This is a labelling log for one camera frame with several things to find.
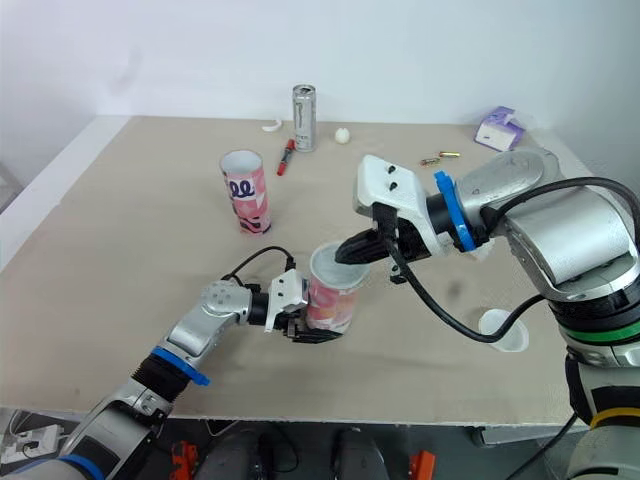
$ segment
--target table surface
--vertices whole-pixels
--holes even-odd
[[[370,226],[351,209],[364,154],[414,169],[433,192],[435,169],[419,167],[420,159],[461,152],[440,165],[455,178],[495,153],[472,141],[472,126],[343,124],[352,140],[342,146],[332,138],[337,124],[321,123],[316,151],[294,153],[276,177],[291,126],[264,133],[262,123],[128,121],[0,274],[1,404],[90,409],[126,381],[205,285],[259,248],[288,248],[308,273],[316,246]],[[262,237],[240,232],[225,193],[218,161],[234,149],[264,159],[273,227]],[[584,170],[558,149],[565,174]],[[414,265],[434,297],[474,327],[487,309],[513,309],[536,293],[504,239],[482,261],[454,253]],[[281,268],[274,253],[242,277],[265,285]],[[211,386],[189,386],[174,412],[416,424],[566,420],[564,343],[548,307],[524,315],[525,352],[501,353],[445,326],[387,273],[385,262],[373,265],[338,341],[299,345],[259,327],[231,329],[201,367]]]

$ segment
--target energy drink can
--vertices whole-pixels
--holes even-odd
[[[316,148],[316,87],[293,87],[293,128],[296,133],[296,150],[312,152]]]

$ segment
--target black cable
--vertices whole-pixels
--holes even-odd
[[[225,276],[223,276],[222,280],[229,280],[230,278],[234,278],[234,277],[237,278],[236,274],[240,270],[242,270],[248,263],[252,262],[255,258],[259,257],[263,253],[270,252],[271,250],[277,250],[277,251],[282,252],[282,253],[284,253],[286,255],[287,261],[286,261],[286,265],[285,265],[285,270],[290,270],[290,269],[296,267],[296,262],[295,262],[295,259],[293,258],[293,255],[291,255],[286,249],[284,249],[282,247],[279,247],[277,245],[271,245],[270,247],[265,247],[265,248],[262,248],[262,249],[258,250],[256,253],[254,253],[253,255],[248,257],[247,259],[245,259],[240,265],[238,265],[236,268],[231,270],[231,272],[229,272]]]
[[[229,278],[233,278],[239,286],[244,287],[244,283],[242,283],[242,280],[240,280],[240,277],[237,275],[232,275]]]
[[[623,184],[611,180],[610,178],[602,177],[576,177],[566,180],[559,180],[557,182],[549,183],[541,187],[534,188],[528,192],[521,193],[516,197],[509,200],[507,203],[500,206],[497,210],[491,207],[484,207],[481,211],[482,217],[487,224],[487,234],[491,233],[497,226],[502,217],[512,208],[531,200],[534,197],[544,195],[545,193],[554,192],[556,190],[562,190],[565,188],[573,187],[585,187],[585,186],[602,187],[607,190],[611,190],[614,193],[620,195],[629,205],[631,209],[631,216],[633,217],[633,227],[636,246],[640,248],[640,200],[636,197],[635,193],[630,188],[625,187]]]
[[[578,418],[578,414],[574,413],[573,415],[571,415],[571,418],[569,418],[569,420],[567,420],[567,423],[564,424],[564,427],[562,427],[560,431],[556,433],[555,437],[549,440],[544,445],[544,447],[540,448],[540,450],[538,450],[529,460],[527,460],[522,465],[520,465],[517,469],[515,469],[514,472],[511,475],[509,475],[505,480],[513,480],[514,478],[519,476],[522,472],[524,472],[527,468],[529,468],[529,466],[531,466],[538,459],[540,459],[540,457],[542,457],[551,447],[553,447],[556,443],[560,441],[562,437],[565,436],[565,434],[576,422],[577,418]]]
[[[288,468],[286,470],[276,470],[276,469],[274,469],[273,471],[275,473],[291,473],[291,472],[295,471],[298,468],[298,465],[300,465],[300,456],[298,455],[298,449],[296,448],[296,445],[291,440],[291,437],[289,437],[289,435],[286,434],[286,432],[284,431],[284,429],[282,427],[280,427],[279,425],[276,425],[275,423],[272,423],[271,426],[275,430],[277,430],[278,434],[289,445],[289,448],[291,449],[291,452],[293,453],[293,456],[295,457],[295,463],[293,464],[292,467],[290,467],[290,468]]]
[[[25,448],[27,448],[27,445],[28,445],[27,443],[25,443],[24,445],[22,445],[22,454],[23,454],[25,457],[27,457],[27,459],[29,459],[29,460],[34,460],[34,459],[38,458],[38,457],[31,457],[31,456],[29,456],[29,455],[27,454],[27,452],[25,452],[25,451],[24,451],[24,449],[25,449]]]
[[[411,268],[409,268],[407,261],[402,256],[400,251],[396,248],[393,240],[385,238],[384,243],[387,247],[387,250],[389,251],[389,254],[400,268],[400,273],[402,274],[402,276],[407,279],[411,287],[413,287],[413,290],[418,294],[420,299],[427,305],[427,307],[429,307],[433,313],[435,313],[442,321],[444,321],[444,323],[455,329],[457,332],[463,334],[465,337],[468,337],[471,340],[475,340],[476,342],[497,342],[505,336],[505,334],[513,326],[518,317],[520,317],[529,307],[544,300],[544,297],[542,295],[534,295],[533,297],[525,300],[520,305],[518,305],[516,309],[509,314],[504,323],[500,325],[500,328],[498,328],[495,332],[488,335],[478,333],[452,317],[449,312],[442,308],[433,299],[433,297],[429,295],[429,292],[425,290],[420,281],[414,275]]]

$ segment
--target tissue box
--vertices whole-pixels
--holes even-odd
[[[476,142],[504,152],[511,150],[522,138],[524,128],[515,119],[515,110],[498,107],[485,117],[478,131]]]

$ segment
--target pink cup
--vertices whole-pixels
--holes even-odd
[[[353,317],[358,289],[369,265],[343,265],[334,260],[341,242],[317,248],[311,255],[307,325],[344,333]]]
[[[271,227],[262,157],[250,150],[235,150],[220,160],[220,169],[242,231],[262,235]]]

